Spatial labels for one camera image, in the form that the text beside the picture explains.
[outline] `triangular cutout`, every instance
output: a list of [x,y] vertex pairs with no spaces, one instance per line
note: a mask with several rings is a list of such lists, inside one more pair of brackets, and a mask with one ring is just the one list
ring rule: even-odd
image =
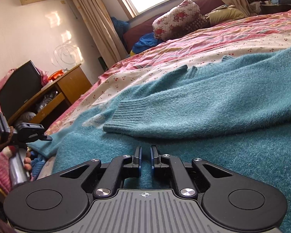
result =
[[61,174],[61,177],[69,178],[69,179],[77,179],[84,173],[84,171],[89,167],[89,165],[83,165],[76,169],[70,170],[69,172],[65,172]]
[[223,171],[215,166],[209,164],[203,164],[203,166],[212,175],[212,177],[216,179],[232,176],[232,174],[230,174],[229,172]]

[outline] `sweater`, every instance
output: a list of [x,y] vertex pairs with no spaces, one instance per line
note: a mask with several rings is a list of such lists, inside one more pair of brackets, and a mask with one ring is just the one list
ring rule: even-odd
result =
[[286,196],[281,230],[291,232],[291,48],[182,66],[83,112],[52,138],[29,147],[56,154],[53,173],[142,146],[142,176],[125,188],[166,188],[151,178],[151,144],[184,162],[199,157],[263,181]]

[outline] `silver screw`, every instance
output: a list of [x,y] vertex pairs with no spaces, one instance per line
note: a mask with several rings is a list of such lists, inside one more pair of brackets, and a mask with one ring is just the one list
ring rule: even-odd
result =
[[106,196],[110,193],[111,193],[111,191],[107,188],[99,188],[95,191],[95,194],[97,194],[99,196]]
[[184,188],[180,191],[180,194],[184,196],[193,196],[195,194],[195,190],[192,188]]

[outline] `black monitor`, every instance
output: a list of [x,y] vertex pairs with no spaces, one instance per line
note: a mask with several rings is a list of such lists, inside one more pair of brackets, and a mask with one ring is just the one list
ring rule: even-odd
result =
[[8,120],[41,88],[41,75],[31,60],[16,69],[0,90],[0,107],[6,119]]

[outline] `sweater sleeve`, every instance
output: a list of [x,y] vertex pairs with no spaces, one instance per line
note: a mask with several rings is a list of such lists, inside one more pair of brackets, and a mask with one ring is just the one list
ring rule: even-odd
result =
[[103,131],[180,139],[235,134],[291,120],[290,52],[138,100],[122,101]]

